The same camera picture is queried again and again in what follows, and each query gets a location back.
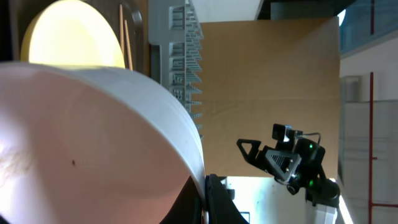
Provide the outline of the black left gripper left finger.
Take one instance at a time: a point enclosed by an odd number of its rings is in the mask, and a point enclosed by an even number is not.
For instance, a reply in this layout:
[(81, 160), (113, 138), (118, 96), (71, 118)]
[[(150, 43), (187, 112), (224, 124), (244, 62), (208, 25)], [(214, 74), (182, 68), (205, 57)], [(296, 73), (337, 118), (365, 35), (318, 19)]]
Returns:
[(191, 177), (160, 224), (202, 224), (202, 204)]

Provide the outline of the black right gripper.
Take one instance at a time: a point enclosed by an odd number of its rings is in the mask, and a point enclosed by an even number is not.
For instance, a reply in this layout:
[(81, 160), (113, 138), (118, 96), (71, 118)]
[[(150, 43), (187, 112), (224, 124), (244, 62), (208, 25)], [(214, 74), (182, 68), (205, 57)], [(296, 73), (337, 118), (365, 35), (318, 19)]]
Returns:
[[(269, 146), (261, 148), (261, 142), (252, 139), (238, 139), (236, 144), (248, 164), (266, 171), (283, 184), (289, 182), (302, 160), (300, 155), (293, 151), (291, 144), (277, 144), (275, 148)], [(251, 145), (249, 152), (246, 152), (244, 144)]]

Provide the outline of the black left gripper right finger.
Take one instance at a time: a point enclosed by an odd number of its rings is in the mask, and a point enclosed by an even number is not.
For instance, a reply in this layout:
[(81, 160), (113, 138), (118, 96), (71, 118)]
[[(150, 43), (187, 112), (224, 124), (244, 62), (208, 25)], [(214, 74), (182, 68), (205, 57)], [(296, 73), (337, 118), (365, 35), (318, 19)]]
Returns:
[(205, 198), (209, 224), (248, 224), (215, 174), (206, 176)]

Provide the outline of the white bowl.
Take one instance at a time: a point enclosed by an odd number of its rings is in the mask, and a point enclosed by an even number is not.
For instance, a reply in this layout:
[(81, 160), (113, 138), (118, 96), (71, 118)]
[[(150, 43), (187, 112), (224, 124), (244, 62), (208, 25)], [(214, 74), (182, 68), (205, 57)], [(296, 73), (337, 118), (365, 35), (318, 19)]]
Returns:
[(1, 65), (1, 216), (9, 223), (159, 223), (203, 149), (162, 85), (121, 68)]

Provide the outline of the wooden chopstick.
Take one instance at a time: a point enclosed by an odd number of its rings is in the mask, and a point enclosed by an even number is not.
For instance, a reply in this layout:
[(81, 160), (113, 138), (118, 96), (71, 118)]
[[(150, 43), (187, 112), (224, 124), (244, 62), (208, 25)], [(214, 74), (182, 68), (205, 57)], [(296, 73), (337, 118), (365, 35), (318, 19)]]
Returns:
[(127, 60), (128, 60), (128, 67), (130, 71), (133, 71), (133, 62), (132, 62), (132, 52), (131, 52), (131, 43), (129, 38), (129, 30), (127, 20), (124, 20), (124, 32), (126, 37), (126, 48), (127, 48)]
[(124, 19), (123, 19), (123, 6), (119, 5), (119, 43), (124, 57)]

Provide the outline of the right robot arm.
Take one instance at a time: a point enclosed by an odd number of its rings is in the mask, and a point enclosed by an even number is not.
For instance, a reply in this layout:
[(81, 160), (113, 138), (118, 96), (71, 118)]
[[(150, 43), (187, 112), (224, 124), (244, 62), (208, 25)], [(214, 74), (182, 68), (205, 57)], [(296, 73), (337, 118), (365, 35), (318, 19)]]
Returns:
[(305, 189), (306, 222), (335, 223), (340, 204), (340, 187), (327, 179), (322, 167), (325, 149), (318, 143), (300, 138), (289, 149), (279, 142), (275, 148), (251, 139), (238, 139), (237, 146), (244, 160), (273, 176), (291, 195)]

